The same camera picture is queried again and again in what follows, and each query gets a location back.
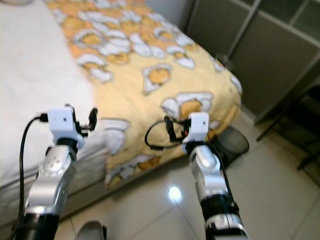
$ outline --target cable connector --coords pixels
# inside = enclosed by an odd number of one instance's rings
[[[41,113],[40,116],[37,117],[37,119],[42,122],[42,123],[47,123],[49,122],[48,120],[48,114],[47,113]]]

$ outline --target wall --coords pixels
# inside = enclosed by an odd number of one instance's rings
[[[184,30],[195,0],[145,0],[157,13]]]

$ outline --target bed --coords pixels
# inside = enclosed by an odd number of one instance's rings
[[[96,131],[78,153],[67,215],[184,155],[179,147],[159,152],[144,144],[149,126],[165,115],[208,112],[210,139],[239,111],[238,79],[143,1],[1,4],[0,18],[1,228],[16,218],[20,141],[37,113],[69,103],[86,123],[93,106],[99,111]],[[168,143],[164,128],[150,139]],[[30,128],[27,193],[51,144],[47,125]]]

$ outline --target cartoon egg print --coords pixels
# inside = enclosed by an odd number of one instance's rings
[[[52,9],[51,11],[52,11],[54,18],[56,19],[56,21],[59,24],[62,24],[66,20],[67,15],[65,13],[63,13],[59,8]]]
[[[92,3],[94,3],[98,9],[114,9],[118,7],[116,2],[109,0],[93,0]]]
[[[129,63],[130,42],[120,31],[110,31],[107,35],[109,41],[99,49],[108,63],[122,66]]]
[[[196,66],[194,60],[191,59],[186,51],[180,46],[169,46],[167,47],[166,52],[173,55],[174,61],[185,68],[193,69]]]
[[[148,12],[147,16],[155,22],[167,22],[167,19],[157,12]]]
[[[107,63],[95,54],[85,53],[77,59],[77,63],[103,84],[113,80],[113,74],[107,70]]]
[[[107,15],[103,14],[102,12],[81,11],[81,12],[79,12],[78,16],[80,19],[82,19],[84,21],[91,22],[94,25],[94,27],[99,26],[99,24],[104,26],[104,28],[100,27],[104,31],[106,29],[109,29],[109,30],[120,29],[120,21],[117,18],[107,16]]]
[[[120,26],[121,30],[127,33],[139,32],[141,16],[137,15],[133,11],[122,11],[124,17],[121,18]]]
[[[63,26],[72,30],[80,30],[85,26],[85,22],[78,17],[75,16],[67,16],[64,19]]]
[[[171,66],[165,63],[143,69],[144,94],[148,95],[168,82],[171,78],[171,70]]]
[[[117,3],[118,6],[121,7],[121,8],[127,6],[127,1],[126,1],[126,0],[117,0],[116,3]]]
[[[141,170],[153,169],[159,165],[160,156],[147,156],[147,160],[139,162],[137,164],[138,168]]]
[[[127,135],[125,130],[129,128],[130,124],[126,120],[114,118],[103,118],[101,121],[105,146],[109,154],[115,155],[126,143]]]
[[[160,47],[147,45],[140,34],[135,32],[130,36],[133,50],[142,57],[155,57],[163,59],[166,55]]]
[[[73,4],[85,4],[87,0],[67,0],[67,2],[73,3]]]
[[[153,34],[162,41],[173,41],[176,33],[170,28],[157,27],[153,30]]]
[[[182,92],[176,97],[166,98],[161,108],[175,119],[186,119],[190,113],[209,113],[214,95],[210,92]]]
[[[101,48],[106,42],[103,36],[96,30],[84,29],[74,36],[73,42],[79,48]]]
[[[134,1],[134,3],[130,6],[130,8],[137,14],[141,16],[145,16],[150,13],[152,10],[146,6],[145,4]]]
[[[210,56],[210,59],[213,63],[214,69],[217,73],[220,73],[225,69],[224,65],[221,62],[219,62],[217,59],[215,59],[212,56]]]
[[[152,44],[156,40],[155,35],[150,32],[142,32],[140,37],[146,44]]]
[[[181,30],[176,26],[173,25],[168,20],[160,21],[161,25],[166,29],[171,29],[176,35],[181,34]]]
[[[116,176],[119,176],[122,180],[125,180],[134,174],[137,167],[144,171],[156,167],[159,162],[159,156],[139,154],[128,162],[113,167],[106,174],[105,182],[109,184]]]
[[[155,25],[157,25],[157,22],[148,16],[142,16],[141,23],[142,25],[149,26],[149,27],[154,27]]]
[[[175,38],[175,42],[185,50],[191,52],[195,52],[196,50],[198,50],[197,44],[191,38],[187,37],[184,34],[179,34]]]
[[[209,131],[208,131],[208,134],[207,134],[207,137],[209,140],[212,140],[213,137],[216,135],[216,129],[218,127],[220,127],[221,125],[221,122],[218,121],[218,120],[215,120],[215,121],[211,121],[209,123]]]
[[[231,76],[230,77],[231,82],[233,83],[233,85],[235,86],[237,92],[242,95],[242,86],[240,81],[238,80],[238,78],[236,78],[235,76]]]
[[[62,3],[57,0],[44,0],[44,1],[50,9],[62,8]]]

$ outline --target white mattress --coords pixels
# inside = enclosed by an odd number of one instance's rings
[[[0,3],[0,31],[0,186],[4,186],[19,178],[21,138],[31,118],[69,103],[77,119],[87,123],[94,99],[92,86],[41,0],[24,6]],[[27,175],[36,171],[48,145],[52,145],[48,125],[34,123],[24,150]]]

